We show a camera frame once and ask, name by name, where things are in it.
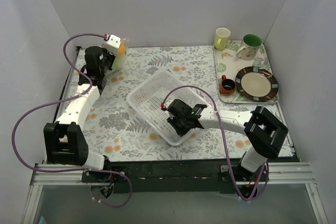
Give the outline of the white plastic basket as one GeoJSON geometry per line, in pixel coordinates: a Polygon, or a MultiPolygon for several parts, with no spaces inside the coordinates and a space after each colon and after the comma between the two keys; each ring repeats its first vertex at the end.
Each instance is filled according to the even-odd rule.
{"type": "Polygon", "coordinates": [[[161,102],[174,88],[183,86],[177,77],[166,70],[159,70],[133,89],[127,96],[127,103],[154,130],[173,146],[181,145],[200,129],[192,129],[186,135],[179,136],[167,122],[169,114],[161,110],[161,102]]]}

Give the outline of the clear zip top bag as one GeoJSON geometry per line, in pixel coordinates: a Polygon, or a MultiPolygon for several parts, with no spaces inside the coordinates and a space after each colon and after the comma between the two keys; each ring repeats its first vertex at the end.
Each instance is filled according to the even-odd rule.
{"type": "Polygon", "coordinates": [[[116,72],[117,70],[120,70],[123,68],[126,59],[127,59],[127,50],[129,47],[129,38],[123,38],[121,39],[121,44],[118,48],[117,55],[114,59],[113,65],[112,65],[112,72],[116,72]]]}

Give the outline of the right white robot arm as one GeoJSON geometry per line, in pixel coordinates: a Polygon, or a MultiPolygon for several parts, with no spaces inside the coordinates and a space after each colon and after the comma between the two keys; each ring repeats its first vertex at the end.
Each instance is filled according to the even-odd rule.
{"type": "Polygon", "coordinates": [[[179,136],[192,129],[220,129],[247,136],[252,147],[246,151],[233,168],[234,176],[251,180],[260,166],[269,159],[279,156],[288,128],[267,108],[257,106],[251,112],[215,111],[204,104],[190,107],[180,99],[162,104],[161,109],[169,115],[167,122],[179,136]]]}

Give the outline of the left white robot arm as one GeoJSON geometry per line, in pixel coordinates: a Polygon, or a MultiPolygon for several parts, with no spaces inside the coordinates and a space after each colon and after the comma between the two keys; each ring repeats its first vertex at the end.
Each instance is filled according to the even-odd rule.
{"type": "Polygon", "coordinates": [[[106,74],[112,70],[118,54],[117,48],[91,46],[85,49],[85,65],[81,68],[88,79],[79,77],[76,94],[86,94],[72,100],[63,114],[54,123],[44,127],[47,161],[53,164],[77,165],[94,169],[93,175],[100,182],[111,178],[112,170],[106,156],[89,149],[82,132],[86,117],[93,104],[100,98],[106,83],[106,74]]]}

